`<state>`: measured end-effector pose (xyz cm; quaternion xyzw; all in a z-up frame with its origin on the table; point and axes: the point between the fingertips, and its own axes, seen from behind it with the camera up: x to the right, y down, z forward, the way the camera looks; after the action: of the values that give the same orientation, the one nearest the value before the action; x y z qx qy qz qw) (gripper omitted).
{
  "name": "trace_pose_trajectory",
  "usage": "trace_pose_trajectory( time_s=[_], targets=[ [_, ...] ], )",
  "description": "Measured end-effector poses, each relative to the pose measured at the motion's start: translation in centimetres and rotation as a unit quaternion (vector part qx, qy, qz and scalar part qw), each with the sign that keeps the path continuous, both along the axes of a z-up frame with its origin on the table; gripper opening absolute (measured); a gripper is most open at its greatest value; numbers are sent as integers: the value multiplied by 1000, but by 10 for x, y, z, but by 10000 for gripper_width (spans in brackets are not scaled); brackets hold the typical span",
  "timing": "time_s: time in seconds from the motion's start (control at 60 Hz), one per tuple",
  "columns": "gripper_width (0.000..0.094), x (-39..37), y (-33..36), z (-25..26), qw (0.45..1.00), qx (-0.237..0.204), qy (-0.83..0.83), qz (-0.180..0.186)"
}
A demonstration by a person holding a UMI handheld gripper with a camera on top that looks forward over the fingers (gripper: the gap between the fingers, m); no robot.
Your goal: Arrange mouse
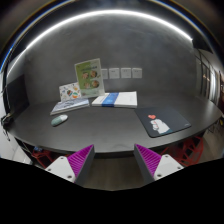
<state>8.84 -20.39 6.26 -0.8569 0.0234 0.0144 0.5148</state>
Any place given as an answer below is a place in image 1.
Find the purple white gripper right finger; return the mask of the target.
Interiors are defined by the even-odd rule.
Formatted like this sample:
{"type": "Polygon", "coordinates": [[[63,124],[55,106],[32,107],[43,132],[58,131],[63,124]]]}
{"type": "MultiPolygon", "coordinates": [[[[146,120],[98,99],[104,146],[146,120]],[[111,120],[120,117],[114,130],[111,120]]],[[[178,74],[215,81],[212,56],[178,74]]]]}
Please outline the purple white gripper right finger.
{"type": "Polygon", "coordinates": [[[183,169],[183,166],[170,155],[159,155],[139,144],[134,145],[134,156],[145,184],[160,180],[183,169]]]}

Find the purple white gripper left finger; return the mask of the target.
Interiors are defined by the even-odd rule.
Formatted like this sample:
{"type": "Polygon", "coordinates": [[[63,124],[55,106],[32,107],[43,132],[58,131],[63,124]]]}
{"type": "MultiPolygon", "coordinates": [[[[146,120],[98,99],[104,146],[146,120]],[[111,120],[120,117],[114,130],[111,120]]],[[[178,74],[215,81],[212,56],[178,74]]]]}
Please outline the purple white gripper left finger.
{"type": "Polygon", "coordinates": [[[46,171],[79,186],[83,186],[94,156],[94,145],[89,145],[68,157],[58,157],[46,168],[46,171]]]}

